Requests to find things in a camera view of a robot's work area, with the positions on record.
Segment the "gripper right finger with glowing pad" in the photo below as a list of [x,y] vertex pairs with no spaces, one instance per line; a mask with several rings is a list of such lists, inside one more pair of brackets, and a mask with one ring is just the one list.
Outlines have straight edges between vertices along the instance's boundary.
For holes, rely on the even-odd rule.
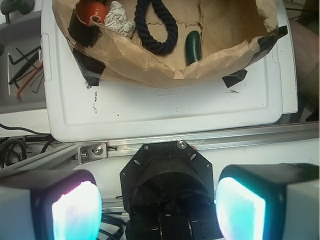
[[320,168],[310,163],[230,164],[216,188],[226,240],[318,240]]

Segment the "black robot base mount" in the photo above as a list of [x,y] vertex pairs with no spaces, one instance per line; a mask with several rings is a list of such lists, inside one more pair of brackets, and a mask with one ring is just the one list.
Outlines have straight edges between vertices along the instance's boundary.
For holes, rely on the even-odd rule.
[[213,166],[184,140],[144,144],[119,174],[128,240],[216,240]]

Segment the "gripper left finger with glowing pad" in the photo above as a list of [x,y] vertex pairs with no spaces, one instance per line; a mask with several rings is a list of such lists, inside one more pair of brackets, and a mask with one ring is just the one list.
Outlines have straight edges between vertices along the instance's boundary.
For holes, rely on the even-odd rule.
[[2,240],[95,240],[102,197],[88,170],[2,170]]

